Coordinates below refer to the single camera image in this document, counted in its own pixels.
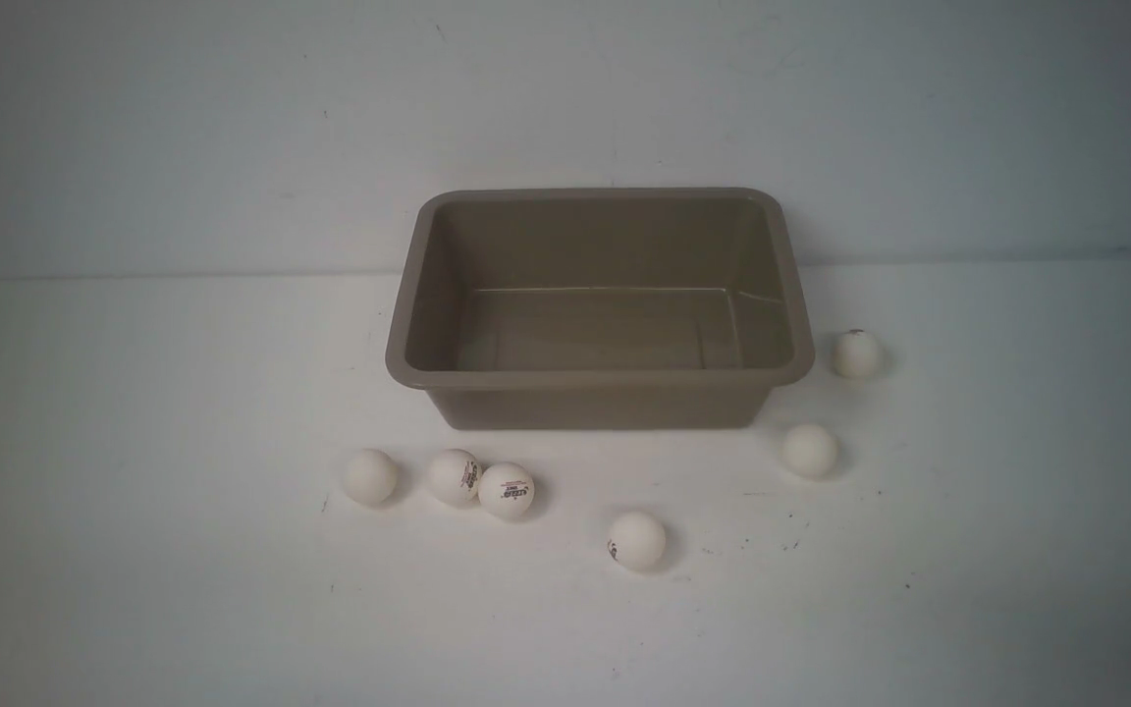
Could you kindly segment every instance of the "ping pong ball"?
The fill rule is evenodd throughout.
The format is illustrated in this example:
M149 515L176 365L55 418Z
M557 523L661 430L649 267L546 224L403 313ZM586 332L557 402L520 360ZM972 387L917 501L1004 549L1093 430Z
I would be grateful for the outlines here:
M648 569L666 550L666 528L642 510L619 516L610 526L610 558L625 569Z
M534 498L535 480L519 465L491 465L480 481L480 502L498 518L517 518L529 509Z
M836 466L840 447L822 425L797 425L788 430L783 460L788 471L805 478L821 478Z
M346 466L343 492L362 506L377 506L395 491L397 473L396 463L385 451L362 449Z
M867 379L880 372L883 363L883 348L880 339L871 331L860 328L836 338L836 348L831 351L831 367L837 374L847 379Z
M444 449L435 454L426 469L430 492L449 506L464 506L477 492L483 466L464 449Z

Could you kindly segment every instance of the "rectangular tan tub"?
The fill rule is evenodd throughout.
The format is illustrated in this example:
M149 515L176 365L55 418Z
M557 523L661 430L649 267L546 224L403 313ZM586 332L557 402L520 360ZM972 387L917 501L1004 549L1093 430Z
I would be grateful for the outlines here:
M783 213L749 189L432 198L387 344L456 429L741 428L813 361Z

